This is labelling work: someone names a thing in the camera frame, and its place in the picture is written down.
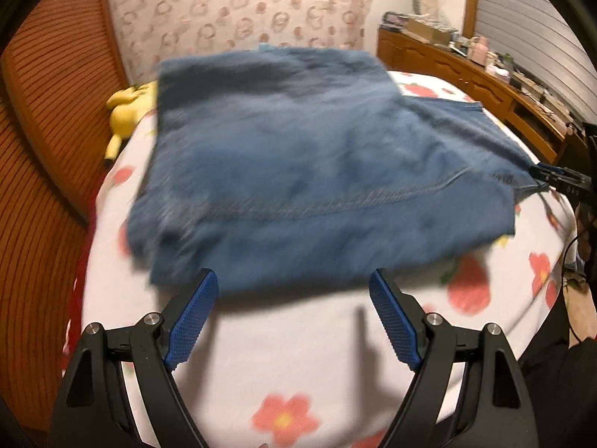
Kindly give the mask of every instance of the wooden bed frame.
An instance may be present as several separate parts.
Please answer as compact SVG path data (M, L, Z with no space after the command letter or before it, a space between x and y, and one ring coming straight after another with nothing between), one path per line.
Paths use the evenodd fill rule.
M21 16L0 47L0 395L47 431L105 102L128 84L107 0L7 1Z

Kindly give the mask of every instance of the box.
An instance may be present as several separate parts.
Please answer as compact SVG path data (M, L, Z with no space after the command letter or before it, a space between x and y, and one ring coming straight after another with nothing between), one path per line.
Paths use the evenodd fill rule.
M423 37L431 43L440 43L442 45L448 45L452 37L452 32L450 31L433 28L416 20L409 20L406 29L411 33Z
M383 24L394 25L400 28L404 28L404 25L408 23L408 20L408 15L396 12L386 12L381 17L381 22Z

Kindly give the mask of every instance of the yellow plush toy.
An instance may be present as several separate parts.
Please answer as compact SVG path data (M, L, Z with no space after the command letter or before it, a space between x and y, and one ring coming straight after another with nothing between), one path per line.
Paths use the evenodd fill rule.
M120 153L123 140L131 137L137 123L151 109L155 108L157 81L139 87L132 87L112 94L106 107L112 110L110 128L112 139L104 156L106 163L112 164Z

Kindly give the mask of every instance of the folded cloth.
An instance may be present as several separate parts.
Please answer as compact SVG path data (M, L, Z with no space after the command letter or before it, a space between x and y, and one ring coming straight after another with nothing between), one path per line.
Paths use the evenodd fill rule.
M158 286L209 267L223 294L348 287L514 233L536 187L478 104L404 97L365 52L175 59L158 88L127 227Z

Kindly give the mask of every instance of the wooden dresser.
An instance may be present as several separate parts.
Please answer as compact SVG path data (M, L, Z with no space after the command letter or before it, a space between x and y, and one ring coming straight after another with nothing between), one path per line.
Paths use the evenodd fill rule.
M389 70L436 76L462 91L501 120L543 161L558 162L566 148L565 130L527 96L453 52L402 33L379 29L377 57Z

